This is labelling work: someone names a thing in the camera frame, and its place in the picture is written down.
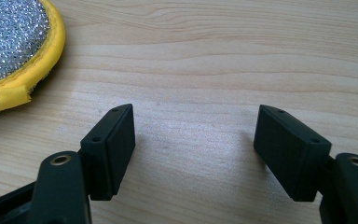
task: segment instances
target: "wooden surface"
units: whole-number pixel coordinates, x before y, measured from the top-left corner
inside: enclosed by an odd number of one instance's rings
[[[52,1],[67,33],[33,101],[0,114],[0,196],[134,106],[136,148],[94,223],[320,223],[255,155],[259,105],[358,154],[358,0]]]

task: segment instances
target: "gray sparkly fabric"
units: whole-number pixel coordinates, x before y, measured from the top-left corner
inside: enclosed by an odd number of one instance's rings
[[[37,0],[0,0],[0,79],[21,68],[42,46],[48,16]]]

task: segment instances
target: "yellow fabric border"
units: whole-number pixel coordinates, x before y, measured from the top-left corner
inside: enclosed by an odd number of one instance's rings
[[[48,0],[39,2],[48,16],[46,40],[23,67],[0,80],[0,111],[30,102],[29,90],[48,74],[62,54],[65,30],[61,15]]]

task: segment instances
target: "wooden table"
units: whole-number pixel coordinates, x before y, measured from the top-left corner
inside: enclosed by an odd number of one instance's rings
[[[320,223],[253,149],[259,105],[358,154],[358,0],[52,1],[64,53],[33,101],[0,113],[0,196],[134,106],[136,148],[94,223]]]

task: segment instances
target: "wood grain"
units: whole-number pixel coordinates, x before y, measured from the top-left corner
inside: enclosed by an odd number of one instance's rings
[[[134,106],[136,149],[94,223],[320,223],[253,150],[258,106],[358,154],[358,0],[52,1],[64,53],[33,101],[0,114],[0,195]]]

